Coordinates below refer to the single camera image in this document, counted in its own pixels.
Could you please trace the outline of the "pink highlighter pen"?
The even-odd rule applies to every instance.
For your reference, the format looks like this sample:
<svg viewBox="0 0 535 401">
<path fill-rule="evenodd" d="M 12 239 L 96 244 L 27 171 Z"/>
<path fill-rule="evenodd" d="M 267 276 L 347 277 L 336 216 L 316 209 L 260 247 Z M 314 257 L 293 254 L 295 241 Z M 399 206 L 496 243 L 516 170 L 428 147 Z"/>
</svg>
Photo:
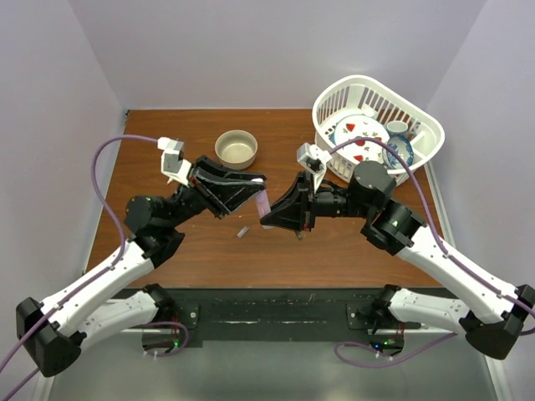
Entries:
<svg viewBox="0 0 535 401">
<path fill-rule="evenodd" d="M 268 199 L 268 193 L 266 190 L 259 192 L 255 197 L 257 212 L 260 218 L 271 212 L 271 206 Z"/>
</svg>

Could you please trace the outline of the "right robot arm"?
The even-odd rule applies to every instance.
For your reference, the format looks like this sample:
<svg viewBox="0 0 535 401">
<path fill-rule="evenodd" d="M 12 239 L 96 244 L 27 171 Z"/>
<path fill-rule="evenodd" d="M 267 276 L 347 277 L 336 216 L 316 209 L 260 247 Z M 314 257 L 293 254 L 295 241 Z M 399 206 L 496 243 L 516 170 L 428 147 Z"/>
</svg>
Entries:
<svg viewBox="0 0 535 401">
<path fill-rule="evenodd" d="M 387 285 L 357 316 L 374 328 L 397 322 L 424 323 L 463 336 L 480 353 L 503 360 L 522 334 L 534 305 L 529 285 L 515 287 L 463 256 L 409 207 L 392 199 L 395 180 L 383 165 L 357 165 L 346 187 L 326 182 L 313 187 L 309 172 L 260 220 L 264 226 L 311 231 L 319 217 L 365 220 L 362 235 L 376 248 L 420 268 L 442 284 L 451 298 L 428 296 Z"/>
</svg>

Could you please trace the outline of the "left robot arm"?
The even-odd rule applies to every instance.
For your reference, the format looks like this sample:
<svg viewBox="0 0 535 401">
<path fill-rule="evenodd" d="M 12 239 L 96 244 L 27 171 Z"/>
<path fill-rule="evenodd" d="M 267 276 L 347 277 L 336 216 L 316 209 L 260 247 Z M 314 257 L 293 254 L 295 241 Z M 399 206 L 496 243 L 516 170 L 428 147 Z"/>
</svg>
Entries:
<svg viewBox="0 0 535 401">
<path fill-rule="evenodd" d="M 105 303 L 175 255 L 185 238 L 179 225 L 203 211 L 221 219 L 266 188 L 265 175 L 233 170 L 205 156 L 189 162 L 164 155 L 160 170 L 177 182 L 175 192 L 132 197 L 125 216 L 130 236 L 108 257 L 65 289 L 17 305 L 18 338 L 43 376 L 63 372 L 91 345 L 126 328 L 171 324 L 176 304 L 158 284 L 113 307 Z"/>
</svg>

